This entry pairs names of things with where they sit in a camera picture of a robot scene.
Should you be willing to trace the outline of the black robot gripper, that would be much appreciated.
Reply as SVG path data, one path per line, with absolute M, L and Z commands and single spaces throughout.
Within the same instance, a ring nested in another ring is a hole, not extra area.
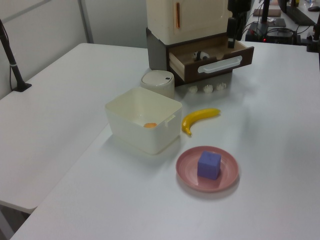
M 232 17 L 230 17 L 227 22 L 227 47 L 234 48 L 235 38 L 238 41 L 242 38 L 244 28 L 244 14 L 242 13 L 250 10 L 250 0 L 228 0 L 227 9 L 232 13 Z

